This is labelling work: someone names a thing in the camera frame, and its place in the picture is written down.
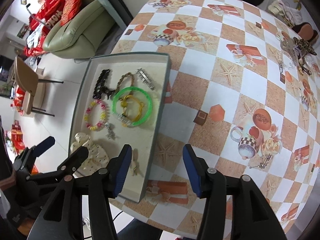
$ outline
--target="black hair clip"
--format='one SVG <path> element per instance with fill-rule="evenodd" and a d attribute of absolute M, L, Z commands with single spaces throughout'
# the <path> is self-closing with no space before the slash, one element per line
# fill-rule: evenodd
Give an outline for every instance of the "black hair clip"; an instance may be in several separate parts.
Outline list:
<path fill-rule="evenodd" d="M 96 86 L 94 87 L 93 99 L 101 99 L 103 93 L 106 94 L 107 98 L 109 99 L 109 97 L 113 94 L 114 90 L 110 90 L 104 85 L 109 76 L 109 73 L 110 69 L 102 70 L 97 80 Z"/>

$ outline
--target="table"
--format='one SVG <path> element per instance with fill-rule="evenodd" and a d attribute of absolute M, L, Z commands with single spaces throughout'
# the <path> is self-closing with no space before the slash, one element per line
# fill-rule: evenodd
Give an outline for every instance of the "table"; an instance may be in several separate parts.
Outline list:
<path fill-rule="evenodd" d="M 128 31 L 137 25 L 143 30 Z M 279 32 L 298 38 L 240 0 L 150 0 L 142 7 L 113 53 L 170 55 L 149 179 L 187 182 L 188 204 L 161 203 L 147 194 L 139 204 L 117 198 L 110 200 L 113 205 L 157 228 L 196 238 L 205 200 L 192 192 L 183 164 L 182 147 L 190 143 L 224 175 L 251 176 L 284 231 L 291 227 L 320 166 L 320 61 L 313 56 L 311 76 L 285 69 L 281 82 L 278 57 L 286 65 L 291 60 L 281 52 Z M 231 219 L 228 197 L 224 239 L 230 239 Z"/>

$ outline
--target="printed red heart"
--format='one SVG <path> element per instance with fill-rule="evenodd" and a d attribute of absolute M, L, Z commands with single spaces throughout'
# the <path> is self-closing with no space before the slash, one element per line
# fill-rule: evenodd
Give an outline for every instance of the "printed red heart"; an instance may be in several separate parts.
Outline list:
<path fill-rule="evenodd" d="M 165 30 L 163 31 L 163 33 L 172 34 L 172 33 L 173 33 L 173 30 L 165 29 Z"/>
<path fill-rule="evenodd" d="M 255 126 L 251 127 L 250 130 L 249 130 L 249 134 L 251 136 L 253 136 L 254 138 L 256 138 L 256 139 L 259 137 L 259 133 L 260 133 L 259 129 L 257 127 L 255 127 Z"/>

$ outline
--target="screw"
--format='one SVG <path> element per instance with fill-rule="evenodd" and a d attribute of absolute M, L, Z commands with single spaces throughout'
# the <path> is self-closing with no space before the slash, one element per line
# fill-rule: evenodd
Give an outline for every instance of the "screw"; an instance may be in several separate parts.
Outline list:
<path fill-rule="evenodd" d="M 208 168 L 207 172 L 209 172 L 210 174 L 215 174 L 217 173 L 217 170 L 215 168 Z"/>
<path fill-rule="evenodd" d="M 73 179 L 72 175 L 67 175 L 67 176 L 64 177 L 65 181 L 71 181 L 72 179 Z"/>
<path fill-rule="evenodd" d="M 106 168 L 101 168 L 100 170 L 99 170 L 99 174 L 106 174 L 108 172 L 108 170 L 106 169 Z"/>
<path fill-rule="evenodd" d="M 250 178 L 248 175 L 243 175 L 243 176 L 242 176 L 242 179 L 243 179 L 244 181 L 246 181 L 246 182 L 248 182 L 248 181 L 251 180 L 251 178 Z"/>

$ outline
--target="orange cushion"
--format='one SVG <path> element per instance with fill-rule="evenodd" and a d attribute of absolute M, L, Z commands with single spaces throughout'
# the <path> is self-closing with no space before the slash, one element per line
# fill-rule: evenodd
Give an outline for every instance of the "orange cushion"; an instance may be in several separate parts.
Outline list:
<path fill-rule="evenodd" d="M 72 20 L 80 11 L 82 0 L 66 0 L 63 8 L 61 26 Z"/>

